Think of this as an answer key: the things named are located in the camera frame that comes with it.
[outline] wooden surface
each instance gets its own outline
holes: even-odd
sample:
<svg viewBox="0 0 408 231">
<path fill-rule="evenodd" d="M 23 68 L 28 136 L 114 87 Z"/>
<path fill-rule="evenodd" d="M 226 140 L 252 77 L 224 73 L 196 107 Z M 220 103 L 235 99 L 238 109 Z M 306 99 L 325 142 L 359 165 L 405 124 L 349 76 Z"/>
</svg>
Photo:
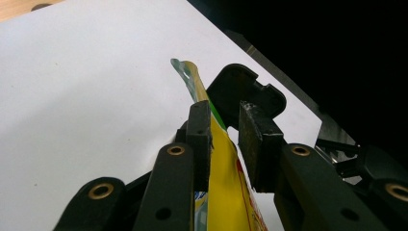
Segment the wooden surface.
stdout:
<svg viewBox="0 0 408 231">
<path fill-rule="evenodd" d="M 0 0 L 0 22 L 29 13 L 39 4 L 56 4 L 63 0 Z"/>
</svg>

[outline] yellow plastic bag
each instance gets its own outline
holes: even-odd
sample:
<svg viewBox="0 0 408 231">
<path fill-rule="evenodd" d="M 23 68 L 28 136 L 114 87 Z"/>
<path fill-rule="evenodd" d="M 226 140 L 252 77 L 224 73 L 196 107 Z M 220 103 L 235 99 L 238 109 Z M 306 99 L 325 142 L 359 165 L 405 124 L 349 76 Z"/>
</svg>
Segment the yellow plastic bag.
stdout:
<svg viewBox="0 0 408 231">
<path fill-rule="evenodd" d="M 172 59 L 171 64 L 186 83 L 193 101 L 208 100 L 212 111 L 213 151 L 209 191 L 195 192 L 195 230 L 267 230 L 248 188 L 237 149 L 208 97 L 196 65 L 176 59 Z"/>
</svg>

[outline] screw hole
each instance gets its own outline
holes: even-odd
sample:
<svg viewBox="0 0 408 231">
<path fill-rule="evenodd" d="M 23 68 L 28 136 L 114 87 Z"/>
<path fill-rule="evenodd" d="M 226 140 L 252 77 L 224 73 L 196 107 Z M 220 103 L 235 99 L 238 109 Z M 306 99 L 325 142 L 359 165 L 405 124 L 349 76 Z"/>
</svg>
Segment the screw hole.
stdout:
<svg viewBox="0 0 408 231">
<path fill-rule="evenodd" d="M 171 217 L 171 210 L 168 208 L 162 208 L 156 212 L 156 218 L 160 220 L 168 219 Z"/>
<path fill-rule="evenodd" d="M 103 199 L 114 191 L 114 186 L 109 183 L 102 183 L 90 189 L 88 197 L 91 199 Z"/>
<path fill-rule="evenodd" d="M 360 219 L 360 217 L 354 211 L 350 209 L 342 209 L 341 214 L 343 215 L 343 217 L 350 219 L 350 220 L 357 221 Z"/>
<path fill-rule="evenodd" d="M 173 156 L 178 156 L 184 153 L 184 147 L 172 146 L 167 150 L 167 153 Z"/>
<path fill-rule="evenodd" d="M 309 156 L 310 151 L 304 147 L 296 146 L 292 149 L 292 152 L 298 156 Z"/>
<path fill-rule="evenodd" d="M 408 202 L 408 188 L 398 184 L 387 184 L 385 189 L 393 197 Z"/>
</svg>

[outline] dark background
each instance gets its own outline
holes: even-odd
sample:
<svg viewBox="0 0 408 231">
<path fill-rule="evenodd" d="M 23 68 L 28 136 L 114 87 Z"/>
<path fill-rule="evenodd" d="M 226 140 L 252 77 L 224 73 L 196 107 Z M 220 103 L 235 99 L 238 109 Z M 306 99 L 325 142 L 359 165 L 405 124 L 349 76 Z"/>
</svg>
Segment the dark background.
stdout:
<svg viewBox="0 0 408 231">
<path fill-rule="evenodd" d="M 407 1 L 190 2 L 242 34 L 357 143 L 408 168 Z"/>
</svg>

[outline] yellow package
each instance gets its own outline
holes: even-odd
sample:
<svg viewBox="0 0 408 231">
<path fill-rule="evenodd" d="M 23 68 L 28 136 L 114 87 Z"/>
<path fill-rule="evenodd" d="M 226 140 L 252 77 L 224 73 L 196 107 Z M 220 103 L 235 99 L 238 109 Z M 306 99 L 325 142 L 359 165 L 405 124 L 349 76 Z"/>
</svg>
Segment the yellow package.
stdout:
<svg viewBox="0 0 408 231">
<path fill-rule="evenodd" d="M 236 146 L 208 97 L 196 65 L 176 59 L 172 59 L 171 64 L 186 83 L 193 101 L 208 100 L 212 111 L 213 151 L 209 191 L 195 192 L 195 230 L 267 230 L 248 188 Z"/>
</svg>

